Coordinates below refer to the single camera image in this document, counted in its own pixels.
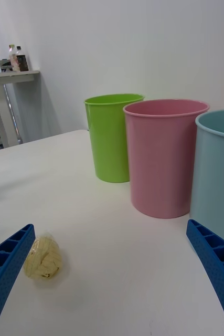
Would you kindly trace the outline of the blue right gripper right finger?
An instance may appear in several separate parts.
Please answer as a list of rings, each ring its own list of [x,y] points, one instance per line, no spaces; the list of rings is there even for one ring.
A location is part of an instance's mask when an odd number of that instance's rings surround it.
[[[193,219],[187,223],[186,235],[224,311],[224,240]]]

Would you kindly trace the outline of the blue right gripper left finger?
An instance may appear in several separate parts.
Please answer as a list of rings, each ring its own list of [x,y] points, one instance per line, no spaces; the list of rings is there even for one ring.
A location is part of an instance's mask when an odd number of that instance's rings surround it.
[[[34,226],[28,224],[0,244],[0,315],[34,241]]]

